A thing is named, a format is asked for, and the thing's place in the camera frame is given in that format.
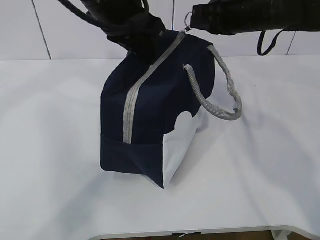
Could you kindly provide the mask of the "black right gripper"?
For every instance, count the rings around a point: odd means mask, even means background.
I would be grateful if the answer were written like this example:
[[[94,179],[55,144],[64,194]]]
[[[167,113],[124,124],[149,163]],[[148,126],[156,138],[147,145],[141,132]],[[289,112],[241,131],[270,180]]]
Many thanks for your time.
[[[192,8],[191,27],[213,35],[269,30],[318,32],[318,0],[212,0]]]

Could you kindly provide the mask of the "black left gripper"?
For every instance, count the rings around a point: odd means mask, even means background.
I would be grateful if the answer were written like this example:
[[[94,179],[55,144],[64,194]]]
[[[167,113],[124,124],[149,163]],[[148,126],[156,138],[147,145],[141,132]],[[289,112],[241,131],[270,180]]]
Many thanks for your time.
[[[83,0],[87,15],[101,24],[107,39],[145,62],[157,58],[156,46],[166,27],[163,21],[147,12],[141,0]]]

